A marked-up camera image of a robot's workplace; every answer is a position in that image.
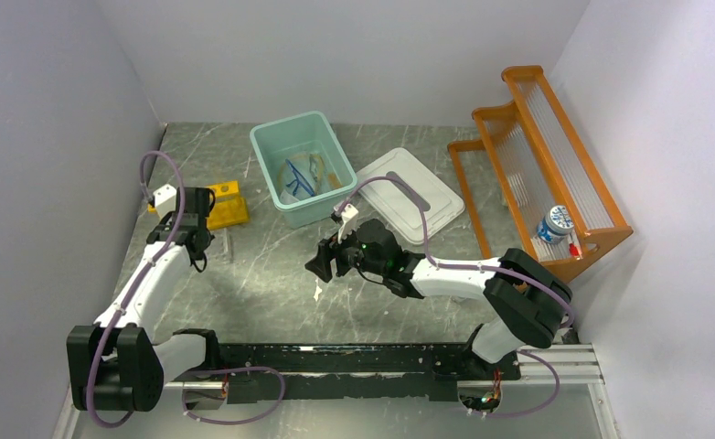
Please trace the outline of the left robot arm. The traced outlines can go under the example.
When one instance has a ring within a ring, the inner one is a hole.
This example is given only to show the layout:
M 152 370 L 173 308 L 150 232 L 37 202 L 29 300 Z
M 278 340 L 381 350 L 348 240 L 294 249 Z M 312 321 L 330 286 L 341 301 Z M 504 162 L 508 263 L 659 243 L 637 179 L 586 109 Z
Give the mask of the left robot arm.
M 213 190 L 188 187 L 155 192 L 161 219 L 146 238 L 143 258 L 122 292 L 93 324 L 75 326 L 66 339 L 72 402 L 80 411 L 150 412 L 168 382 L 187 371 L 200 380 L 219 375 L 223 355 L 208 329 L 181 329 L 155 344 L 149 330 L 190 268 L 202 272 L 213 240 L 208 216 Z

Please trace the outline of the metal scissors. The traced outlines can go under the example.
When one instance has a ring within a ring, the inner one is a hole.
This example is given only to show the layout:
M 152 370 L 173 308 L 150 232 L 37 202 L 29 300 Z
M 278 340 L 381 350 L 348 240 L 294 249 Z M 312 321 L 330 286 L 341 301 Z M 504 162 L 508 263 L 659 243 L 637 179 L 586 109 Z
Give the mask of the metal scissors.
M 325 161 L 319 154 L 308 156 L 308 166 L 310 175 L 315 181 L 319 181 L 325 176 Z

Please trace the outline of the yellow test tube rack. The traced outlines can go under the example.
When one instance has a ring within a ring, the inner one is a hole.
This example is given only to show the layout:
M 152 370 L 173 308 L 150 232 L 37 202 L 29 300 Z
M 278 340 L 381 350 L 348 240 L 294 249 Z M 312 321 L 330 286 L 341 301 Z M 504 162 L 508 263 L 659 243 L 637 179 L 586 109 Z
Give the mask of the yellow test tube rack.
M 236 180 L 207 186 L 214 193 L 214 206 L 208 214 L 208 229 L 216 231 L 250 220 L 245 198 Z

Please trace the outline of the white bin lid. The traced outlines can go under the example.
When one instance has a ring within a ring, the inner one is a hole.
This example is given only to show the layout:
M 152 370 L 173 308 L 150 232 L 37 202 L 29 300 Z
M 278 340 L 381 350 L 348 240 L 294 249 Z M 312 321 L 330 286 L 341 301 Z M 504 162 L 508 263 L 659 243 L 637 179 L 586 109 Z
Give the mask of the white bin lid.
M 407 242 L 424 244 L 464 212 L 464 201 L 405 148 L 394 148 L 357 171 L 359 182 L 382 177 L 360 195 Z

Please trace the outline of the blue safety goggles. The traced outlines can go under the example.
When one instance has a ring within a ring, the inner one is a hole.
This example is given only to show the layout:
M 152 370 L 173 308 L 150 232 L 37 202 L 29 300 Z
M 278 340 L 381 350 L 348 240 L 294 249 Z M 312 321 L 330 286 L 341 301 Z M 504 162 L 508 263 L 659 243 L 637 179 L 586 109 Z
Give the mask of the blue safety goggles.
M 288 192 L 297 198 L 302 197 L 303 195 L 308 197 L 314 197 L 316 195 L 314 186 L 305 177 L 305 175 L 298 170 L 290 159 L 285 160 L 285 168 L 286 172 L 289 174 L 289 178 L 284 181 Z

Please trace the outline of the amber rubber tube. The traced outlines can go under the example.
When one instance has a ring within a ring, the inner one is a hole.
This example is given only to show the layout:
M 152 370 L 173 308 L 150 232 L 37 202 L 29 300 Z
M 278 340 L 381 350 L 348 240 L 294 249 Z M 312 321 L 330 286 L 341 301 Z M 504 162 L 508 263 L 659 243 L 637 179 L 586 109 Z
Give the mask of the amber rubber tube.
M 306 194 L 309 197 L 343 187 L 336 173 L 328 169 L 325 159 L 315 153 L 299 153 L 285 158 L 278 171 L 277 183 L 293 196 Z

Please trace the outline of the teal plastic bin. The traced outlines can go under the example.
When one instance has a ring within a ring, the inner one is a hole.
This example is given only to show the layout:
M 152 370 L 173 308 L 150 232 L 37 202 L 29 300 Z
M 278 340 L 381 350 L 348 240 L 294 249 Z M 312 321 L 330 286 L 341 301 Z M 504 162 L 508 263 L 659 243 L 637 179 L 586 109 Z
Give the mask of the teal plastic bin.
M 357 185 L 353 166 L 319 111 L 256 125 L 250 139 L 273 205 L 294 229 L 329 217 Z

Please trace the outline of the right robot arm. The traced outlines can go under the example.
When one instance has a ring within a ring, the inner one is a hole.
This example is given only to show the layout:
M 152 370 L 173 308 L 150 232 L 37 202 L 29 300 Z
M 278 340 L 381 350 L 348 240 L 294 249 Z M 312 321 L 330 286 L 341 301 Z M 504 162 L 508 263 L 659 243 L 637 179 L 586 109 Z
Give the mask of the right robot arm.
M 523 346 L 549 347 L 573 319 L 569 286 L 523 250 L 482 261 L 434 260 L 403 249 L 378 219 L 323 238 L 304 267 L 325 283 L 356 271 L 401 298 L 486 301 L 496 316 L 474 330 L 463 355 L 465 371 L 476 379 Z

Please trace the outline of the small white plastic bag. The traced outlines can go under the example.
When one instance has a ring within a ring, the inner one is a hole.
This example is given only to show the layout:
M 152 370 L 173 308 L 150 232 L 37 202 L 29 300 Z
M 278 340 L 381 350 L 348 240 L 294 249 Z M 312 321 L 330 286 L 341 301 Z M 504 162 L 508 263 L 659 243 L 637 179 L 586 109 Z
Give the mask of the small white plastic bag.
M 300 199 L 295 197 L 287 190 L 283 190 L 279 194 L 278 199 L 283 209 L 291 209 L 293 206 L 297 205 L 300 202 Z

